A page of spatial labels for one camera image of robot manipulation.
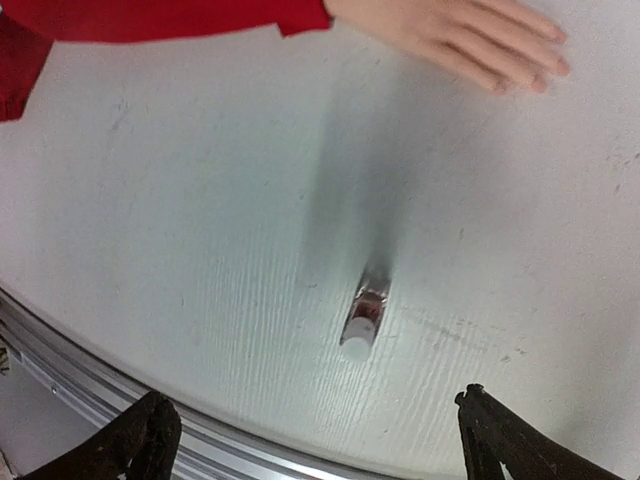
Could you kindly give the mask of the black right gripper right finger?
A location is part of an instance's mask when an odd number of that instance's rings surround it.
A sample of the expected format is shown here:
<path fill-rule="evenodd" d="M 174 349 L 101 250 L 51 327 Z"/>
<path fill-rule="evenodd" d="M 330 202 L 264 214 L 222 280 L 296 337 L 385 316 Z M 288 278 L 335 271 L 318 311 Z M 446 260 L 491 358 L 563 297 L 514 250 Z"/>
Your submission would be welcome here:
<path fill-rule="evenodd" d="M 543 435 L 480 384 L 456 395 L 466 475 L 472 480 L 615 480 L 612 472 Z"/>

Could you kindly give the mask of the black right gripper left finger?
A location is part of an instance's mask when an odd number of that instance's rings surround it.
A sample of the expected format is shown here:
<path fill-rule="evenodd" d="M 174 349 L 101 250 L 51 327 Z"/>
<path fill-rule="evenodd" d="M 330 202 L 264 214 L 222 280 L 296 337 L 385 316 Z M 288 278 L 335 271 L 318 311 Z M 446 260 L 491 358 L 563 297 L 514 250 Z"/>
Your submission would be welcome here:
<path fill-rule="evenodd" d="M 173 403 L 150 391 L 84 443 L 25 477 L 169 479 L 181 433 L 181 417 Z"/>

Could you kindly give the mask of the clear nail polish bottle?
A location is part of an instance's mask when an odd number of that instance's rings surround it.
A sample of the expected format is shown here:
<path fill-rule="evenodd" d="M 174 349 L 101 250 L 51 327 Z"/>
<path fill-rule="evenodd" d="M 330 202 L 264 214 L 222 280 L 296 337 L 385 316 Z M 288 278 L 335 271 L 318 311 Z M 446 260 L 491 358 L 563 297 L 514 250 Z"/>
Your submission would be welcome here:
<path fill-rule="evenodd" d="M 346 358 L 364 362 L 371 355 L 388 305 L 391 280 L 384 268 L 366 267 L 348 310 L 339 347 Z"/>

